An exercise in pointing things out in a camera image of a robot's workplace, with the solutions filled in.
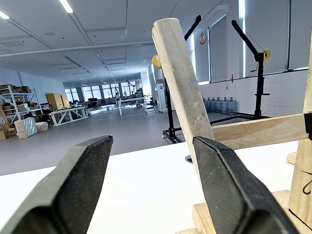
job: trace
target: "table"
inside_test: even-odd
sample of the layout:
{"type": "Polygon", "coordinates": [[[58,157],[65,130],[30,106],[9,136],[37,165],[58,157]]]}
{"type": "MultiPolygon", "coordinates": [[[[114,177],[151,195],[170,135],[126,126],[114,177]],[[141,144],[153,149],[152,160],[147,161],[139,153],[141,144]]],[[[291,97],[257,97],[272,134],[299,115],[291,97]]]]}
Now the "table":
{"type": "Polygon", "coordinates": [[[88,117],[88,113],[86,111],[85,106],[80,106],[80,107],[75,107],[75,108],[69,108],[69,109],[64,109],[64,110],[60,110],[60,111],[54,111],[49,113],[49,116],[51,116],[51,119],[53,121],[53,127],[56,126],[60,126],[66,123],[71,123],[71,122],[75,122],[84,118],[88,117]],[[59,121],[56,120],[55,115],[62,113],[61,118],[59,119],[59,121]],[[78,118],[77,119],[73,119],[72,113],[74,113],[78,118]],[[69,116],[69,120],[67,122],[63,122],[65,116],[68,115],[69,116]]]}
{"type": "Polygon", "coordinates": [[[122,116],[122,111],[121,111],[121,103],[122,102],[129,102],[129,101],[138,101],[138,100],[143,100],[144,102],[144,111],[147,112],[147,108],[146,108],[146,101],[145,101],[145,97],[137,97],[137,98],[131,98],[131,99],[125,99],[125,100],[118,100],[118,109],[120,112],[120,116],[122,116]]]}
{"type": "MultiPolygon", "coordinates": [[[[298,142],[236,150],[271,192],[290,190],[287,154],[298,142]]],[[[88,234],[174,234],[194,227],[192,206],[205,202],[186,143],[111,156],[88,234]]],[[[0,230],[54,167],[0,176],[0,230]]]]}

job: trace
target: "water bottle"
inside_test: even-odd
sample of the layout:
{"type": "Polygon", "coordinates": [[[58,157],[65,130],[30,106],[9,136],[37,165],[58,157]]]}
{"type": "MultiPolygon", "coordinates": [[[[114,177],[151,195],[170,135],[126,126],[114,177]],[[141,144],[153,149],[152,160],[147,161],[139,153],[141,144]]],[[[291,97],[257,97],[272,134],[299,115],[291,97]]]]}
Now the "water bottle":
{"type": "Polygon", "coordinates": [[[209,111],[210,111],[210,97],[208,98],[208,100],[205,100],[205,108],[206,108],[206,112],[209,113],[209,111]]]}
{"type": "Polygon", "coordinates": [[[215,98],[213,97],[213,100],[210,102],[209,106],[210,112],[215,112],[215,98]]]}
{"type": "Polygon", "coordinates": [[[224,101],[221,103],[221,114],[226,114],[226,103],[228,101],[226,100],[226,97],[224,98],[224,101]]]}
{"type": "Polygon", "coordinates": [[[226,103],[226,114],[229,116],[237,114],[237,102],[233,100],[233,97],[226,103]]]}
{"type": "Polygon", "coordinates": [[[221,112],[221,100],[218,97],[217,101],[214,103],[214,112],[220,113],[221,112]]]}

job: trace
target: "handwritten mark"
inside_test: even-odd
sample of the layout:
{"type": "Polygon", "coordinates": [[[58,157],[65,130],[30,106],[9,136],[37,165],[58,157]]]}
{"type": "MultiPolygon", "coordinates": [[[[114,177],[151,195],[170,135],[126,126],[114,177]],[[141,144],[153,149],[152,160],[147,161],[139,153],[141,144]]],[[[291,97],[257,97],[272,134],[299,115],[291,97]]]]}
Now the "handwritten mark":
{"type": "MultiPolygon", "coordinates": [[[[302,172],[307,173],[307,174],[309,174],[309,175],[312,176],[312,173],[311,173],[311,172],[305,172],[305,171],[302,171],[302,172]]],[[[303,187],[302,192],[303,192],[305,195],[310,195],[310,194],[311,194],[311,190],[308,191],[308,192],[306,191],[307,187],[308,187],[311,183],[312,183],[312,180],[310,180],[309,183],[307,183],[307,184],[303,187]]]]}

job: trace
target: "wood grain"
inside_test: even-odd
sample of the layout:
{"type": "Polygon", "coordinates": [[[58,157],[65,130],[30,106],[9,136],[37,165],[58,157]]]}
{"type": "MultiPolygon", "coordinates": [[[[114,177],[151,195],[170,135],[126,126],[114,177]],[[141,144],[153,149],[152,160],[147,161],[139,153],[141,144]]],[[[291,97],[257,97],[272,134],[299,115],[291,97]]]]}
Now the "wood grain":
{"type": "Polygon", "coordinates": [[[296,164],[296,157],[297,157],[297,152],[290,153],[287,155],[286,161],[290,164],[295,165],[296,164]]]}
{"type": "Polygon", "coordinates": [[[199,234],[216,234],[206,203],[193,206],[192,218],[199,234]]]}
{"type": "MultiPolygon", "coordinates": [[[[312,41],[303,113],[312,111],[312,41]]],[[[312,228],[312,141],[301,140],[298,144],[296,164],[289,200],[290,210],[312,228]]]]}
{"type": "Polygon", "coordinates": [[[214,139],[178,19],[154,23],[153,40],[197,172],[193,137],[214,139]]]}
{"type": "Polygon", "coordinates": [[[291,220],[291,222],[294,224],[294,226],[301,234],[312,234],[311,229],[289,211],[288,202],[290,193],[291,193],[290,191],[284,190],[274,192],[272,193],[272,195],[275,197],[279,205],[283,208],[283,210],[287,214],[288,218],[291,220]]]}
{"type": "Polygon", "coordinates": [[[176,233],[176,234],[198,234],[198,231],[196,228],[192,228],[189,230],[181,231],[181,232],[176,233]]]}
{"type": "Polygon", "coordinates": [[[2,105],[0,105],[0,115],[2,116],[4,123],[9,123],[9,120],[5,115],[2,105]]]}
{"type": "Polygon", "coordinates": [[[212,127],[217,141],[237,150],[307,139],[303,114],[212,127]]]}

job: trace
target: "gray floor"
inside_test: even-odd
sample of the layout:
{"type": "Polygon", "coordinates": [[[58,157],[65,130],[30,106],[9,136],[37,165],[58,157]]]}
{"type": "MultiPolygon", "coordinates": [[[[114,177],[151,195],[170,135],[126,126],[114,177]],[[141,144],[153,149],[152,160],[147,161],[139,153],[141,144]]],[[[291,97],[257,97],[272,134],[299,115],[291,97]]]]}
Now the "gray floor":
{"type": "MultiPolygon", "coordinates": [[[[212,113],[210,120],[224,115],[212,113]]],[[[174,112],[175,127],[179,122],[174,112]]],[[[55,166],[74,145],[90,138],[113,135],[111,155],[170,144],[162,139],[162,130],[168,129],[167,113],[153,109],[124,109],[120,117],[114,109],[90,116],[88,119],[50,127],[28,139],[17,136],[0,141],[0,176],[55,166]]]]}

